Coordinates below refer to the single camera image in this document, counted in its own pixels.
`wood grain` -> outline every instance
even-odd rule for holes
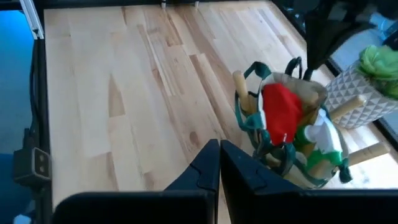
[[[270,2],[51,9],[45,25],[54,206],[90,190],[162,190],[211,138],[251,153],[232,72],[255,60],[279,72],[292,57],[306,64],[305,42]],[[333,76],[322,66],[313,79]],[[386,141],[372,124],[342,132],[351,151]],[[398,187],[396,158],[391,150],[326,187]]]

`succulent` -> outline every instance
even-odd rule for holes
[[[398,100],[398,52],[371,45],[359,57],[358,69],[369,83],[384,96]]]

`red cloth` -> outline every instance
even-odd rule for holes
[[[293,142],[297,125],[303,118],[301,99],[280,83],[265,85],[262,89],[263,110],[267,130],[273,145]]]

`potted plant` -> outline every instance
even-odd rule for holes
[[[325,106],[329,111],[357,95],[367,99],[363,106],[335,120],[344,128],[357,128],[391,113],[398,108],[398,52],[388,46],[367,47],[360,53],[359,60],[326,89]]]

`white geometric planter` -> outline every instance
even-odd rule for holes
[[[359,62],[355,62],[326,86],[328,98],[325,106],[329,111],[359,94],[367,99],[364,106],[333,121],[347,129],[368,124],[398,109],[398,101],[386,98],[369,85],[361,72],[357,71],[358,65]]]

